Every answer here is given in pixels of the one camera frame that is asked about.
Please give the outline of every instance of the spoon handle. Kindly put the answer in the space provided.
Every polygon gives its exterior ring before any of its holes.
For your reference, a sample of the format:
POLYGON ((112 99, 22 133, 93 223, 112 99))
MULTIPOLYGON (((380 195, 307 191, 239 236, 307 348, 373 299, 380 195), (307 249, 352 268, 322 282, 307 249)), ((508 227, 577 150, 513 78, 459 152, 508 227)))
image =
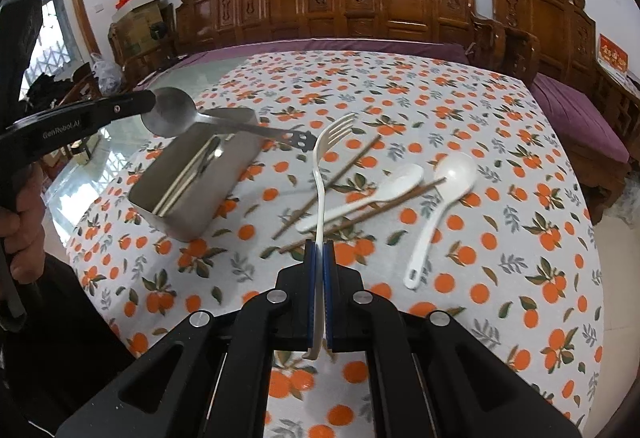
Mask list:
POLYGON ((313 150, 317 140, 309 131, 287 131, 286 129, 276 129, 274 127, 237 122, 228 118, 220 118, 219 116, 210 116, 208 114, 198 114, 196 121, 215 125, 219 128, 218 132, 236 133, 238 131, 244 131, 257 134, 258 136, 264 136, 265 138, 271 138, 296 149, 302 149, 305 152, 313 150))
MULTIPOLYGON (((336 217, 341 217, 343 215, 347 215, 350 212, 357 211, 358 209, 369 205, 376 201, 374 196, 367 196, 366 198, 358 199, 357 201, 352 201, 351 203, 346 203, 345 205, 341 205, 340 207, 335 207, 330 209, 324 213, 324 222, 332 221, 336 217)), ((316 226, 318 222, 318 215, 314 214, 311 217, 307 217, 302 219, 301 221, 296 223, 296 230, 300 233, 308 232, 313 227, 316 226)))
POLYGON ((404 285, 411 290, 415 290, 420 284, 422 267, 424 266, 424 261, 429 253, 433 234, 440 222, 440 218, 444 214, 444 211, 447 210, 448 206, 448 203, 442 202, 433 212, 431 212, 427 223, 424 225, 424 228, 418 237, 418 242, 414 246, 414 251, 411 254, 411 259, 409 260, 406 274, 404 275, 404 285))

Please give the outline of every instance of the white plastic fork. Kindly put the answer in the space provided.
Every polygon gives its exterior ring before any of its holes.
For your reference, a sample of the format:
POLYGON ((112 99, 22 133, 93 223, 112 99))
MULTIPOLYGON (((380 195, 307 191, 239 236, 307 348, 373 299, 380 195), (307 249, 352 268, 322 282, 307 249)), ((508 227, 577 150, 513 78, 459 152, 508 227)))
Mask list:
POLYGON ((322 245, 324 243, 324 182, 320 174, 320 160, 324 154, 351 134, 355 113, 338 118, 326 127, 318 137, 313 154, 313 171, 318 190, 318 224, 316 225, 316 290, 314 292, 314 336, 311 347, 303 355, 307 360, 316 360, 324 337, 324 285, 322 283, 322 245))

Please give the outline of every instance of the tablecloth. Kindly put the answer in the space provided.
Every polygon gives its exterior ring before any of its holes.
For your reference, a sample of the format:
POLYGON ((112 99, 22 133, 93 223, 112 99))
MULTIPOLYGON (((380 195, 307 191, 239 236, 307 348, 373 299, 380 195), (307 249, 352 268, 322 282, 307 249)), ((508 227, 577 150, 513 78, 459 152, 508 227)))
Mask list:
MULTIPOLYGON (((326 177, 382 135, 328 193, 327 208, 371 194, 402 163, 420 164, 429 180, 447 153, 475 158, 479 181, 441 222, 417 291, 402 285, 404 263, 435 191, 337 234, 337 262, 400 310, 447 310, 584 426, 602 358, 600 264, 575 175, 522 82, 416 56, 315 51, 254 55, 200 91, 200 108, 248 106, 262 123, 316 134, 357 112, 353 135, 324 158, 326 177)), ((302 254, 277 252, 300 237, 293 228, 271 236, 315 194, 310 154, 267 142, 202 238, 181 243, 127 200, 169 142, 153 137, 133 156, 68 244, 87 295, 135 355, 194 310, 236 310, 272 288, 302 254)), ((364 354, 300 355, 276 352, 265 436, 372 436, 364 354)))

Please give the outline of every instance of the hand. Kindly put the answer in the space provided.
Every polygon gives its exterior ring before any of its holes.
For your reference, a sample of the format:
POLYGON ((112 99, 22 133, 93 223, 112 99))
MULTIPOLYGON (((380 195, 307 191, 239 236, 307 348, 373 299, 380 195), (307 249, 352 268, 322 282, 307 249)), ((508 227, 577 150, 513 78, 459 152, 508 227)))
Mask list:
POLYGON ((5 253, 14 254, 11 275, 21 284, 34 282, 44 272, 42 180, 42 169, 32 165, 31 175, 15 200, 18 214, 0 207, 0 237, 4 237, 5 253))

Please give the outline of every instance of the spoon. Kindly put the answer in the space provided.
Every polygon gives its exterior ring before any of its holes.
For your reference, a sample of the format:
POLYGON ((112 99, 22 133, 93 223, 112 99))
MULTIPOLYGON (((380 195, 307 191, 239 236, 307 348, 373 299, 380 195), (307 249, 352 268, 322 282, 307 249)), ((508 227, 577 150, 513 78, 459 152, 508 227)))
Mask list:
MULTIPOLYGON (((380 183, 376 192, 366 198, 352 201, 346 205, 335 207, 324 213, 324 222, 331 221, 336 217, 341 217, 350 212, 369 205, 370 203, 378 203, 383 201, 391 201, 399 198, 403 194, 414 189, 421 181, 424 175, 424 169, 416 164, 408 164, 394 170, 389 176, 380 183)), ((316 226, 318 216, 313 215, 296 223, 296 230, 306 232, 316 226)))
POLYGON ((193 99, 177 87, 160 87, 154 89, 153 93, 156 95, 155 106, 148 113, 141 114, 140 118, 149 131, 164 138, 178 136, 194 123, 208 123, 215 125, 218 133, 250 132, 305 152, 313 150, 316 145, 316 137, 310 131, 286 131, 199 113, 193 99))
POLYGON ((411 254, 411 259, 404 275, 404 285, 411 290, 418 288, 420 275, 424 261, 429 253, 431 238, 445 211, 460 198, 465 196, 478 179, 478 166, 471 156, 465 153, 452 153, 438 163, 434 172, 434 179, 445 178, 446 181, 436 186, 442 201, 431 212, 427 223, 424 225, 418 238, 418 242, 411 254))

